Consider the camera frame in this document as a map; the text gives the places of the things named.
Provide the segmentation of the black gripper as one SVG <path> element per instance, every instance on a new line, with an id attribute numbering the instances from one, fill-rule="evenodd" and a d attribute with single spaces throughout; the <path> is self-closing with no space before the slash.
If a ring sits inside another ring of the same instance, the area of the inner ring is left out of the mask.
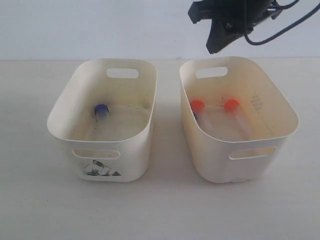
<path id="1" fill-rule="evenodd" d="M 212 21 L 206 48 L 209 54 L 217 54 L 241 38 L 243 30 L 253 27 L 266 19 L 278 17 L 273 0 L 217 0 L 219 21 Z"/>

